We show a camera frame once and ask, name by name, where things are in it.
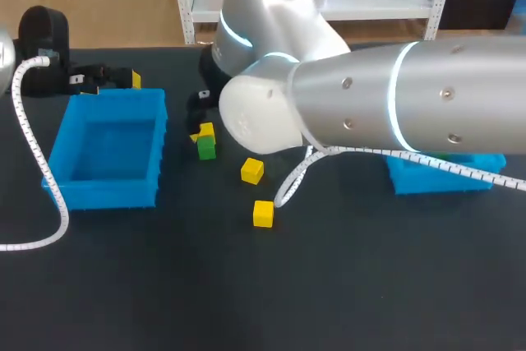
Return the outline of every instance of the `robotic arm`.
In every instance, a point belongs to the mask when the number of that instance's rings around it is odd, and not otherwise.
[[[189,101],[188,125],[218,105],[236,141],[259,154],[300,145],[525,153],[525,65],[524,37],[350,53],[314,0],[224,0],[201,56],[209,91]]]

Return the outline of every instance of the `white metal shelf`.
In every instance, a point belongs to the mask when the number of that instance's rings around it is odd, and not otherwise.
[[[223,0],[179,0],[187,44],[195,43],[193,24],[217,22],[222,4]],[[445,0],[327,0],[322,14],[328,21],[429,19],[425,39],[434,39],[444,4]]]
[[[223,0],[190,0],[194,22],[217,22]],[[327,0],[328,21],[428,18],[432,0]]]

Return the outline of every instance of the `black table surface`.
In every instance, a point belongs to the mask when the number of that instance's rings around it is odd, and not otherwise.
[[[526,195],[395,196],[383,159],[341,155],[254,229],[302,150],[251,156],[215,120],[216,161],[186,141],[185,98],[202,87],[198,49],[78,51],[133,66],[166,89],[157,208],[74,211],[59,242],[0,254],[2,350],[523,350]],[[44,153],[67,99],[25,99]],[[58,213],[14,116],[0,100],[0,241],[50,235]],[[526,178],[526,159],[505,173]]]

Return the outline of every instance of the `wooden block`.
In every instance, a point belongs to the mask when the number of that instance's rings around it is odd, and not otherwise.
[[[243,167],[241,168],[241,179],[244,182],[257,185],[263,173],[265,172],[265,165],[263,162],[257,159],[248,158]]]
[[[272,228],[274,224],[274,202],[256,201],[253,217],[254,226],[258,228]]]

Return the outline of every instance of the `shelf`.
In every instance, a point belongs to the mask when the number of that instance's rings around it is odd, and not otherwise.
[[[223,0],[191,0],[194,22],[217,22]],[[328,0],[328,21],[428,18],[432,0]]]

